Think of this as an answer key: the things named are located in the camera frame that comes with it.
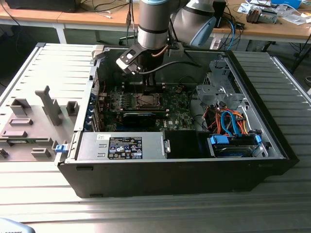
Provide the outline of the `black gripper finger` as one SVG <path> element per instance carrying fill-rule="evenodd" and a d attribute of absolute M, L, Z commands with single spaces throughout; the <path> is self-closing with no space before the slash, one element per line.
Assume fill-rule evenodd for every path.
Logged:
<path fill-rule="evenodd" d="M 143 75 L 143 94 L 150 95 L 157 92 L 156 73 L 152 72 Z"/>

